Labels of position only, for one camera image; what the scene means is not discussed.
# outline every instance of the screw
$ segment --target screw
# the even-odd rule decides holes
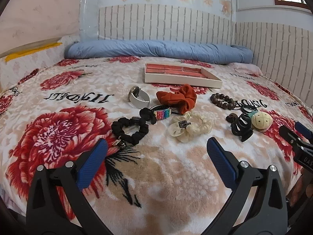
[[[271,171],[277,171],[277,168],[276,168],[275,165],[271,165],[271,166],[270,166],[270,170],[271,170]]]
[[[248,167],[249,167],[249,164],[248,164],[246,161],[242,161],[242,162],[240,163],[240,165],[241,165],[241,167],[243,167],[243,168],[248,168]]]
[[[72,162],[72,161],[68,161],[68,162],[66,162],[66,164],[65,164],[65,167],[66,168],[71,168],[71,167],[73,167],[74,166],[74,163]]]
[[[43,165],[39,165],[39,166],[37,167],[37,171],[43,171],[43,169],[44,169],[44,166],[43,166]]]

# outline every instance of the round plush toy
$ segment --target round plush toy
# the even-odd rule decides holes
[[[253,127],[259,132],[267,131],[273,123],[271,115],[263,111],[254,111],[253,113],[250,113],[249,116],[251,116]]]

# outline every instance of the blue gripper pad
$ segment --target blue gripper pad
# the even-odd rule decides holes
[[[100,139],[97,144],[96,148],[77,173],[76,185],[80,191],[90,185],[108,152],[108,143],[105,139]]]
[[[300,122],[295,123],[295,129],[300,132],[306,139],[310,140],[311,138],[313,138],[312,132]]]
[[[234,191],[237,188],[237,171],[225,155],[226,151],[213,137],[207,142],[207,151],[224,185]]]

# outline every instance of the white watch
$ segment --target white watch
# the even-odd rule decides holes
[[[128,93],[128,101],[130,101],[136,108],[143,109],[149,107],[150,97],[138,86],[133,86]]]

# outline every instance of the brick pattern wallpaper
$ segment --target brick pattern wallpaper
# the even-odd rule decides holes
[[[237,23],[235,44],[250,48],[253,63],[266,77],[313,108],[313,32],[274,23]]]
[[[160,4],[100,8],[100,38],[230,45],[235,23],[207,12]]]

